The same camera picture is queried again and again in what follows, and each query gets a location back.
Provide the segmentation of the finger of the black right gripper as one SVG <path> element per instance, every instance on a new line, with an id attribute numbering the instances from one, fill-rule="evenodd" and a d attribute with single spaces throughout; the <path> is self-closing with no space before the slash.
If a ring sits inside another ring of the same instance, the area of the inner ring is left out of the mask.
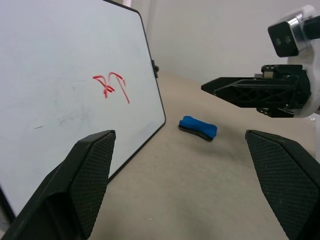
<path id="1" fill-rule="evenodd" d="M 256 91 L 253 77 L 218 77 L 201 86 L 201 90 L 212 95 L 240 95 Z"/>
<path id="2" fill-rule="evenodd" d="M 296 96 L 297 84 L 288 80 L 240 79 L 214 91 L 214 95 L 240 108 L 281 108 Z"/>

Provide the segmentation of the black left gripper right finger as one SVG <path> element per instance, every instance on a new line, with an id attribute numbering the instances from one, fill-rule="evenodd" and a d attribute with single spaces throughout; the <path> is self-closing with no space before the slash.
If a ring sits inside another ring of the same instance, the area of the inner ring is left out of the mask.
<path id="1" fill-rule="evenodd" d="M 320 238 L 320 164 L 296 141 L 247 130 L 261 190 L 290 240 Z"/>

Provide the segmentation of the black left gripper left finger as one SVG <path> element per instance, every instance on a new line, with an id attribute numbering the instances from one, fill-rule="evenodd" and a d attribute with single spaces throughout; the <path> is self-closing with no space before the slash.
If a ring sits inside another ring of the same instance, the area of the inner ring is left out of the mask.
<path id="1" fill-rule="evenodd" d="M 115 130 L 79 140 L 41 182 L 4 240 L 87 240 L 104 199 Z"/>

